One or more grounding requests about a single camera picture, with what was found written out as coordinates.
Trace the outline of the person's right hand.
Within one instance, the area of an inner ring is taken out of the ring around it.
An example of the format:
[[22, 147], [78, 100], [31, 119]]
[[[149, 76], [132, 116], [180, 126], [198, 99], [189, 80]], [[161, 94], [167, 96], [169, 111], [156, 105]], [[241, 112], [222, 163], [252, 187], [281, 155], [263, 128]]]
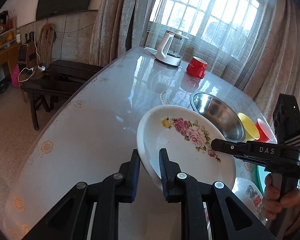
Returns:
[[280, 190], [273, 186], [272, 174], [265, 178], [266, 188], [262, 199], [262, 214], [268, 220], [274, 220], [284, 209], [294, 208], [292, 222], [300, 221], [300, 189], [294, 189], [280, 198]]

